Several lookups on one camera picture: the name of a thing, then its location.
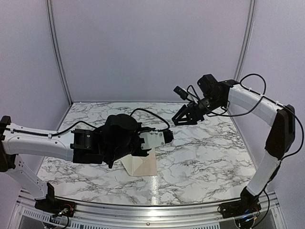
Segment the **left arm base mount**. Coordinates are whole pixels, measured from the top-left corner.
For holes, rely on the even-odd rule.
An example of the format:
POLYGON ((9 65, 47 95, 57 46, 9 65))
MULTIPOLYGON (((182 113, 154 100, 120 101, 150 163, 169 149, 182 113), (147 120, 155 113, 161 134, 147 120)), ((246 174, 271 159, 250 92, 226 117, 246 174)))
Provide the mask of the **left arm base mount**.
POLYGON ((73 217, 76 203, 56 198, 54 187, 49 182, 46 183, 46 188, 46 193, 41 198, 35 198, 35 208, 52 213, 56 217, 59 215, 73 217))

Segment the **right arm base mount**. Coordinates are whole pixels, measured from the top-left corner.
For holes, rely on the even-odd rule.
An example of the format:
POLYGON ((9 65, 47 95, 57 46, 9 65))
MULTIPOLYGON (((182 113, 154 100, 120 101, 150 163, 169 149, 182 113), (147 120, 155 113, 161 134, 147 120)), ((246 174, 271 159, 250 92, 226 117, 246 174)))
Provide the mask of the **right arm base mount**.
POLYGON ((260 210, 259 195, 252 195, 246 188, 242 190, 239 200, 222 203, 217 209, 224 219, 258 212, 260 210))

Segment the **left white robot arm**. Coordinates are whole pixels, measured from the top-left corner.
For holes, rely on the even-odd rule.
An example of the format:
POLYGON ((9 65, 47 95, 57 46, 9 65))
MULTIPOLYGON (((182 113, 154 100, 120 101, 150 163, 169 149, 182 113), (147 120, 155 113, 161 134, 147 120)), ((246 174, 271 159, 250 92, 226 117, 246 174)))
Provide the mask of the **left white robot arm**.
POLYGON ((0 170, 8 174, 49 212, 60 209, 51 184, 41 181, 21 159, 21 154, 55 157, 77 164, 102 164, 112 168, 127 156, 148 156, 150 134, 155 128, 143 127, 127 114, 110 115, 104 125, 93 130, 75 125, 61 132, 27 129, 4 116, 0 122, 0 170))

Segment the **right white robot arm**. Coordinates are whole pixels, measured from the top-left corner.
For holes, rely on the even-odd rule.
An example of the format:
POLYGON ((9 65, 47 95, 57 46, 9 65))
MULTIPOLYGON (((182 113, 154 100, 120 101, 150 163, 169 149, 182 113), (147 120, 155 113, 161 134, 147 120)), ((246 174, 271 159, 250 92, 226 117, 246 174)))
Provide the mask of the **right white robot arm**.
POLYGON ((202 96, 190 90, 192 85, 186 89, 179 86, 174 88, 173 91, 188 102, 172 117, 175 125, 195 125, 207 115, 230 119, 249 115, 262 122, 260 126, 263 128, 263 136, 254 139, 256 143, 263 144, 259 147, 262 151, 261 161, 253 178, 242 191, 242 199, 236 203, 236 210, 245 214, 254 207, 254 198, 276 176, 295 141, 297 118, 294 107, 268 98, 265 87, 259 93, 234 79, 218 81, 213 75, 206 74, 197 81, 197 85, 202 96))

